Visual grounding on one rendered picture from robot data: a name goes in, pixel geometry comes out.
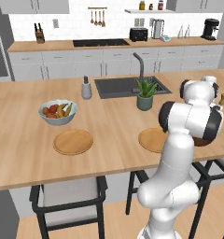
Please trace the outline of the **pale blue fruit bowl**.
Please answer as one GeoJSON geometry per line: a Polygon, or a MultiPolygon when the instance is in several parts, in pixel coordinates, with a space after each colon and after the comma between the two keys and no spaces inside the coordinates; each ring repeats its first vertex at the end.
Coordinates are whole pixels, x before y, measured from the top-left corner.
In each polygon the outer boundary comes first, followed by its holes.
{"type": "Polygon", "coordinates": [[[76,112],[77,112],[77,104],[74,103],[73,101],[69,101],[66,99],[51,100],[49,102],[44,103],[41,107],[38,108],[38,114],[40,115],[40,117],[48,124],[56,125],[56,126],[65,125],[68,122],[70,122],[73,119],[73,117],[75,116],[76,112]],[[48,118],[43,113],[43,109],[45,107],[50,108],[52,105],[62,105],[62,104],[65,104],[65,108],[71,107],[70,113],[66,117],[48,118]]]}

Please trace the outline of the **dark brown bowl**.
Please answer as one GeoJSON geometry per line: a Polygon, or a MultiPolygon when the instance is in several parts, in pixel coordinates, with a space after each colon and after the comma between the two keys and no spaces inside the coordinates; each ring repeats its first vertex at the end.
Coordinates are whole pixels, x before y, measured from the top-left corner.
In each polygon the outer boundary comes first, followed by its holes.
{"type": "Polygon", "coordinates": [[[201,139],[201,138],[198,138],[198,137],[194,137],[193,141],[194,141],[194,146],[195,147],[204,147],[204,146],[207,146],[211,143],[211,140],[204,140],[204,139],[201,139]]]}

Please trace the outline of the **dark grey sink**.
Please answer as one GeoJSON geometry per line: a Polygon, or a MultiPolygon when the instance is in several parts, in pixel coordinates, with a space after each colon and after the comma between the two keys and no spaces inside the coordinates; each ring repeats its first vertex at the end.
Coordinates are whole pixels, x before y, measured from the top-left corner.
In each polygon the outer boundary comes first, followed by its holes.
{"type": "MultiPolygon", "coordinates": [[[[171,93],[155,76],[145,77],[145,80],[148,83],[155,82],[157,84],[157,94],[171,93]]],[[[132,88],[137,86],[135,77],[103,78],[95,79],[94,82],[101,99],[135,96],[132,91],[132,88]]]]}

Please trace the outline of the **green plant in pot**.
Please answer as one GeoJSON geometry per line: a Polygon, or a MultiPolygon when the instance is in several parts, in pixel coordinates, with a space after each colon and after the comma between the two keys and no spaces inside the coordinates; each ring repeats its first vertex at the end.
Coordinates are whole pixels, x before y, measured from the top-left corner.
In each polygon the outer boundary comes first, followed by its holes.
{"type": "Polygon", "coordinates": [[[155,95],[157,83],[148,82],[146,79],[140,81],[136,79],[138,87],[136,105],[142,111],[148,111],[153,105],[153,96],[155,95]]]}

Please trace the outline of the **grey soap dispenser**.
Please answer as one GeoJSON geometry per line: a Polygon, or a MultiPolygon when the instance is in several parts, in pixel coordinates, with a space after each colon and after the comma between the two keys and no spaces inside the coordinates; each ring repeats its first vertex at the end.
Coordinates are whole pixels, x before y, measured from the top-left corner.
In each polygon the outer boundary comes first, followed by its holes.
{"type": "Polygon", "coordinates": [[[81,94],[83,99],[91,99],[91,84],[87,76],[85,76],[83,79],[81,94]]]}

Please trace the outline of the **yellow banana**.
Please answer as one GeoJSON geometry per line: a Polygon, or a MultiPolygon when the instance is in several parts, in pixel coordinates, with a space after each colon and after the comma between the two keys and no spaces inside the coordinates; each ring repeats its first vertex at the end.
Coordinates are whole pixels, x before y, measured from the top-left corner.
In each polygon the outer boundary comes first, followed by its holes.
{"type": "Polygon", "coordinates": [[[66,108],[66,110],[63,110],[66,107],[66,104],[61,104],[57,108],[57,114],[59,118],[67,117],[71,111],[72,106],[66,108]]]}

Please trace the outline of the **dark grey tap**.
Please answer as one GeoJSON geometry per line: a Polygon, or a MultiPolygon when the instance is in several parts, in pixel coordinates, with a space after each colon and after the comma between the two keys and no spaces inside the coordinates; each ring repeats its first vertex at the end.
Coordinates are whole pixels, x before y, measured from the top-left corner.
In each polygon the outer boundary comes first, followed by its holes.
{"type": "MultiPolygon", "coordinates": [[[[143,77],[144,77],[144,61],[143,59],[136,53],[133,53],[133,56],[139,61],[140,63],[140,77],[139,77],[139,83],[142,83],[143,77]]],[[[136,87],[132,88],[132,93],[139,93],[140,90],[138,88],[138,84],[136,87]]]]}

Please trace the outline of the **grey base cupboard run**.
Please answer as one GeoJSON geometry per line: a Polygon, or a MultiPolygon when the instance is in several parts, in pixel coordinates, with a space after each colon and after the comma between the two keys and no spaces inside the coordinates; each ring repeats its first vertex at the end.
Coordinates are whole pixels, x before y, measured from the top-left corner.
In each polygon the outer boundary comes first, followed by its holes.
{"type": "Polygon", "coordinates": [[[137,75],[144,61],[144,73],[216,69],[221,45],[156,47],[134,49],[77,49],[11,52],[9,59],[17,81],[71,77],[137,75]]]}

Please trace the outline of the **black hob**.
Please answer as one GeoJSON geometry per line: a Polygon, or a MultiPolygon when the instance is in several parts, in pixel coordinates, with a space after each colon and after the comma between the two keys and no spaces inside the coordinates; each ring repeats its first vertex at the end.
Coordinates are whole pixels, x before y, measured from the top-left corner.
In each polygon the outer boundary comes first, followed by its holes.
{"type": "Polygon", "coordinates": [[[129,46],[123,38],[73,40],[74,47],[129,46]]]}

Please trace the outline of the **black toaster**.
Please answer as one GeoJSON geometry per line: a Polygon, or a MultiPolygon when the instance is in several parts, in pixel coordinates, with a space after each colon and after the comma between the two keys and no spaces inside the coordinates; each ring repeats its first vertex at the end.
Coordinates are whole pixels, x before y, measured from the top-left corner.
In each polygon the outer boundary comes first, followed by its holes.
{"type": "Polygon", "coordinates": [[[131,28],[130,39],[132,42],[147,41],[148,29],[147,28],[131,28]]]}

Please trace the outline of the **silver kettle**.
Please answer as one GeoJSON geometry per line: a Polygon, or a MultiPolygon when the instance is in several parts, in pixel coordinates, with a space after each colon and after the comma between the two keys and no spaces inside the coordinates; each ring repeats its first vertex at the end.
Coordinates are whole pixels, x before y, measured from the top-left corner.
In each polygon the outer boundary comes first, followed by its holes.
{"type": "Polygon", "coordinates": [[[151,37],[153,39],[160,39],[163,34],[163,28],[164,28],[164,20],[153,19],[152,20],[151,37]]]}

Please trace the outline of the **wooden knife block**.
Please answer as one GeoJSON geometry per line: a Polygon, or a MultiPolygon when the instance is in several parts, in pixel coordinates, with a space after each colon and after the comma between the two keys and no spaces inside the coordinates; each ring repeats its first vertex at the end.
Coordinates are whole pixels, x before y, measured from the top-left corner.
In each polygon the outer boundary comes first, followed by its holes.
{"type": "Polygon", "coordinates": [[[38,44],[45,43],[45,37],[40,24],[35,24],[35,38],[38,44]]]}

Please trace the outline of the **black coffee machine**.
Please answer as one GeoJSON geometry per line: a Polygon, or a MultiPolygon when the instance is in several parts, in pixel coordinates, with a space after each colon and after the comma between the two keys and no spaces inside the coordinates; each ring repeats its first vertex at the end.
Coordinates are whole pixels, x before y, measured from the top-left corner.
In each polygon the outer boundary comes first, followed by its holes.
{"type": "Polygon", "coordinates": [[[219,26],[219,20],[216,19],[206,19],[204,22],[203,34],[201,38],[206,40],[215,40],[216,38],[213,36],[213,32],[217,30],[219,26]]]}

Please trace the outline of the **wooden rail with hanging tools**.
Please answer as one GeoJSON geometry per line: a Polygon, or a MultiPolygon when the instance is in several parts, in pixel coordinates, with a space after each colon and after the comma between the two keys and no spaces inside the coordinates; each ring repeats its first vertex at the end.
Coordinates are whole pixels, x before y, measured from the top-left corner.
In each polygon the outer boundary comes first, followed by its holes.
{"type": "Polygon", "coordinates": [[[107,7],[88,7],[91,12],[91,24],[105,27],[105,11],[107,7]]]}

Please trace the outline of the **grey wall cupboards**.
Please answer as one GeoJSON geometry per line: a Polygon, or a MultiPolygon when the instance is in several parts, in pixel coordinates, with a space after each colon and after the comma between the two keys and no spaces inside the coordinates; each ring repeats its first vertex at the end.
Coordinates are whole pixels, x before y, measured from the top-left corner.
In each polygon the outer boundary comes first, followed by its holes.
{"type": "Polygon", "coordinates": [[[69,14],[69,0],[0,0],[3,14],[69,14]]]}
{"type": "Polygon", "coordinates": [[[167,0],[166,8],[178,13],[224,13],[224,0],[167,0]]]}

